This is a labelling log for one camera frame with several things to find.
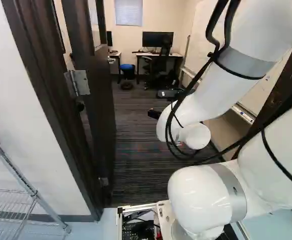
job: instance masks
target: whiteboard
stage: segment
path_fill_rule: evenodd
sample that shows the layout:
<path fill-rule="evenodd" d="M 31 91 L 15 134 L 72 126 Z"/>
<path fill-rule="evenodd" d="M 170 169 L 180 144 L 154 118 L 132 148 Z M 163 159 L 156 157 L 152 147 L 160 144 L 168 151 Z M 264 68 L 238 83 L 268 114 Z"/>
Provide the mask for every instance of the whiteboard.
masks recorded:
<path fill-rule="evenodd" d="M 243 0 L 240 4 L 233 21 L 233 29 L 236 28 L 236 23 L 240 22 L 240 20 L 238 19 L 243 13 L 243 10 L 245 9 L 245 4 L 247 2 L 249 1 Z M 196 6 L 191 36 L 189 40 L 189 47 L 187 50 L 187 57 L 184 65 L 185 68 L 194 73 L 197 73 L 208 61 L 207 54 L 214 51 L 214 45 L 208 42 L 208 40 L 206 39 L 205 31 L 216 3 L 217 0 L 202 0 Z M 214 37 L 218 39 L 221 43 L 224 41 L 224 18 L 225 11 L 220 17 L 213 33 Z M 272 88 L 277 82 L 278 77 L 280 76 L 290 56 L 290 53 L 291 51 L 289 51 L 283 57 L 283 60 L 278 62 L 275 67 L 273 67 L 273 69 L 271 69 L 270 72 L 238 102 L 243 108 L 245 108 L 255 116 L 258 115 L 264 103 L 266 102 Z"/>

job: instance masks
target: dark striped carpet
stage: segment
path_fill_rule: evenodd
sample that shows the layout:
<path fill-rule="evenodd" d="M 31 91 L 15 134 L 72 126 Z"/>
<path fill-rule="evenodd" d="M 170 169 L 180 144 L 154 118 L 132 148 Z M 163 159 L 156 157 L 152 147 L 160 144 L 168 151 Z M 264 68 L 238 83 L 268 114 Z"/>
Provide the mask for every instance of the dark striped carpet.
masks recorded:
<path fill-rule="evenodd" d="M 156 120 L 147 116 L 150 108 L 163 110 L 169 102 L 156 99 L 155 90 L 143 90 L 143 83 L 123 91 L 113 82 L 117 124 L 116 160 L 112 204 L 147 204 L 166 200 L 169 177 L 194 160 L 180 161 L 166 143 L 156 137 Z M 208 145 L 196 157 L 216 153 Z"/>

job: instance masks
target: small table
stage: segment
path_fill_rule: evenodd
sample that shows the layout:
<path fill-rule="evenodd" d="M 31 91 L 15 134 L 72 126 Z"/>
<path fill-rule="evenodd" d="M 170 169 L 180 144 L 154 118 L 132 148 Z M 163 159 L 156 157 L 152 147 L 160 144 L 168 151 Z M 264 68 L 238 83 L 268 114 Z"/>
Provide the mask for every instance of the small table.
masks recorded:
<path fill-rule="evenodd" d="M 159 53 L 151 53 L 151 52 L 138 52 L 136 53 L 137 56 L 137 84 L 139 84 L 139 60 L 142 57 L 150 57 L 150 58 L 155 58 L 159 56 Z M 172 58 L 175 60 L 174 62 L 174 71 L 177 71 L 177 60 L 182 59 L 183 55 L 180 55 L 179 53 L 170 53 L 169 58 Z"/>
<path fill-rule="evenodd" d="M 120 57 L 121 57 L 121 52 L 117 52 L 117 53 L 109 53 L 109 57 L 112 59 L 117 59 L 117 63 L 118 63 L 118 81 L 117 83 L 119 84 L 121 81 L 121 70 L 120 70 Z"/>

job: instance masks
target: blue stool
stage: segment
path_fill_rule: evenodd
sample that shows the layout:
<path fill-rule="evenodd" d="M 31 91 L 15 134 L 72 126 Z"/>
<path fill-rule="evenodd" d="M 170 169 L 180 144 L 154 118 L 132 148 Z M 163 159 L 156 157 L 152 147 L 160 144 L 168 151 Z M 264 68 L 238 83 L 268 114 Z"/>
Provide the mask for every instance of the blue stool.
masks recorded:
<path fill-rule="evenodd" d="M 124 73 L 124 78 L 127 80 L 135 79 L 135 68 L 136 66 L 133 64 L 121 64 L 120 70 Z"/>

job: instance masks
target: black office chair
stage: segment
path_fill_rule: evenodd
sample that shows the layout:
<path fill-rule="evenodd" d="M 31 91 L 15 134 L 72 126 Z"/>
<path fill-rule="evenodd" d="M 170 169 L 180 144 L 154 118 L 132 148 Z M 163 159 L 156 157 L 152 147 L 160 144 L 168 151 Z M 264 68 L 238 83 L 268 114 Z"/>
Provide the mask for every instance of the black office chair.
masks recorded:
<path fill-rule="evenodd" d="M 145 90 L 154 86 L 156 84 L 156 80 L 160 77 L 160 73 L 166 71 L 170 48 L 170 40 L 165 38 L 163 40 L 159 56 L 155 58 L 148 56 L 142 57 L 145 59 L 146 63 L 148 63 L 148 65 L 143 67 L 146 74 L 149 75 L 145 81 Z"/>

